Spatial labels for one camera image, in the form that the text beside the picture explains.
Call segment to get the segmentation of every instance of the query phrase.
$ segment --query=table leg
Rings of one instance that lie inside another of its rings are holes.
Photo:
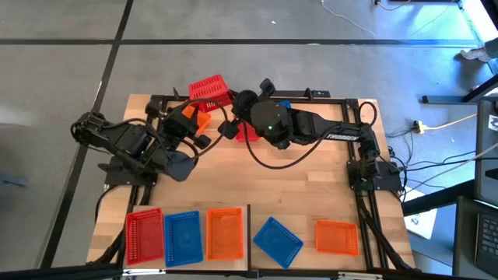
[[[476,105],[477,102],[498,86],[498,75],[485,81],[482,85],[473,89],[466,96],[423,96],[425,104],[469,104]]]
[[[404,202],[402,203],[403,214],[406,217],[420,212],[426,212],[434,208],[450,205],[455,203],[459,196],[465,196],[473,199],[474,186],[475,180],[472,179],[442,191],[437,191],[435,193]]]

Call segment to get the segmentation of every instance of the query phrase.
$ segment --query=plastic basket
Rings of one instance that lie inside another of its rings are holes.
[[[186,106],[181,113],[185,115],[185,117],[191,118],[192,114],[194,114],[195,107],[193,106]],[[201,108],[199,108],[199,112],[197,113],[197,125],[199,126],[199,129],[197,130],[197,134],[201,134],[205,128],[208,127],[209,122],[211,121],[211,115],[208,113],[204,113],[201,111]]]
[[[209,209],[206,243],[208,261],[243,258],[242,208]]]
[[[252,127],[252,125],[246,123],[247,126],[247,139],[249,139],[249,142],[256,142],[260,137],[256,134],[256,130]],[[244,135],[244,125],[242,123],[239,124],[239,133],[237,133],[237,136],[235,138],[239,142],[246,142],[246,138]]]
[[[126,215],[126,263],[139,264],[163,258],[163,213],[161,208]]]
[[[270,217],[253,241],[268,256],[287,269],[303,247],[303,241]]]
[[[168,268],[201,262],[203,255],[199,211],[164,217],[164,239]]]
[[[188,95],[191,100],[212,98],[218,101],[221,106],[230,105],[232,103],[228,97],[228,87],[220,74],[190,84],[188,86]],[[203,102],[199,104],[199,110],[205,113],[217,108],[215,103]]]
[[[315,240],[317,252],[349,256],[359,255],[356,224],[354,223],[317,220]]]

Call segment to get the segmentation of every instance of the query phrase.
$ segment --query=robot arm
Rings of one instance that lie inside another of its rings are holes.
[[[308,145],[318,139],[358,142],[358,176],[373,181],[379,175],[376,158],[381,153],[370,124],[328,121],[316,113],[287,108],[269,99],[275,90],[268,79],[260,87],[263,89],[260,96],[250,90],[231,93],[235,119],[223,122],[218,128],[220,133],[225,130],[225,137],[234,138],[239,132],[238,124],[245,121],[258,136],[278,149],[287,149],[291,142]]]

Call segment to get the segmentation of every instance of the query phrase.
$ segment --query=black floor line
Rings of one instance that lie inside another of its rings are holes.
[[[231,45],[231,44],[296,44],[296,45],[372,45],[372,46],[436,46],[475,47],[475,40],[391,40],[391,39],[123,39],[121,45]]]
[[[89,45],[110,45],[112,39],[48,39],[48,38],[0,38],[0,45],[54,45],[54,46],[89,46]]]
[[[102,105],[103,96],[105,95],[107,84],[109,83],[110,74],[112,73],[114,62],[116,61],[117,51],[120,46],[119,41],[121,40],[121,38],[123,37],[123,33],[125,32],[126,24],[128,22],[128,17],[130,16],[132,6],[133,0],[127,0],[126,6],[124,7],[123,11],[123,16],[121,17],[121,22],[116,32],[114,43],[112,45],[112,48],[110,49],[109,58],[107,59],[105,69],[103,70],[100,86],[97,91],[95,101],[93,102],[93,112],[98,112]],[[72,164],[72,168],[70,169],[71,171],[69,171],[68,180],[66,181],[64,187],[65,191],[62,197],[61,204],[58,208],[53,227],[51,229],[50,237],[48,238],[47,246],[40,263],[40,268],[50,268],[54,261],[58,244],[64,230],[65,221],[71,208],[72,199],[74,198],[76,187],[78,186],[79,176],[81,175],[83,164],[86,158],[86,152],[87,148],[82,147],[81,145],[76,150],[75,161]]]
[[[282,45],[368,45],[368,46],[427,46],[427,47],[475,47],[476,40],[394,40],[394,39],[30,39],[4,38],[0,45],[233,45],[233,44],[282,44]]]

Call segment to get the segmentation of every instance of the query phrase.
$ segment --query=white shoe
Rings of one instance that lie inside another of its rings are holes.
[[[488,62],[491,60],[491,58],[486,53],[486,51],[484,51],[483,48],[472,49],[470,51],[461,50],[460,54],[462,57],[464,57],[465,59],[468,59],[468,60],[472,60],[472,59],[476,59],[476,58],[482,62]]]

